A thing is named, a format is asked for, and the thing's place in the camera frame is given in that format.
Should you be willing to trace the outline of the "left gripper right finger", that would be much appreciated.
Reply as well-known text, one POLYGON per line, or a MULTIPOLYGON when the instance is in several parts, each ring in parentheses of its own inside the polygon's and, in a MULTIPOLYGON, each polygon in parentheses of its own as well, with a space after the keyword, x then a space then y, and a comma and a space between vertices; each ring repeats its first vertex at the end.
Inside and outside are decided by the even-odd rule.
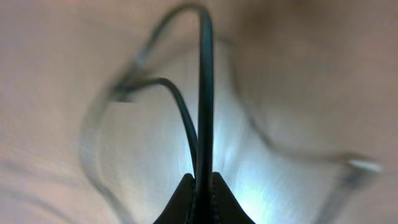
POLYGON ((254 224, 242 209, 219 172, 212 173, 215 223, 254 224))

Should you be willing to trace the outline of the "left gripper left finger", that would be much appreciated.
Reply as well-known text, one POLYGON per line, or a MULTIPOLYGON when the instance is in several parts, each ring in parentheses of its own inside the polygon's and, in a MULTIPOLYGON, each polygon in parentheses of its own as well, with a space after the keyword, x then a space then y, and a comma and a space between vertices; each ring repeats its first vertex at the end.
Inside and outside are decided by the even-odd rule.
POLYGON ((185 174, 154 224, 185 224, 192 202, 194 178, 185 174))

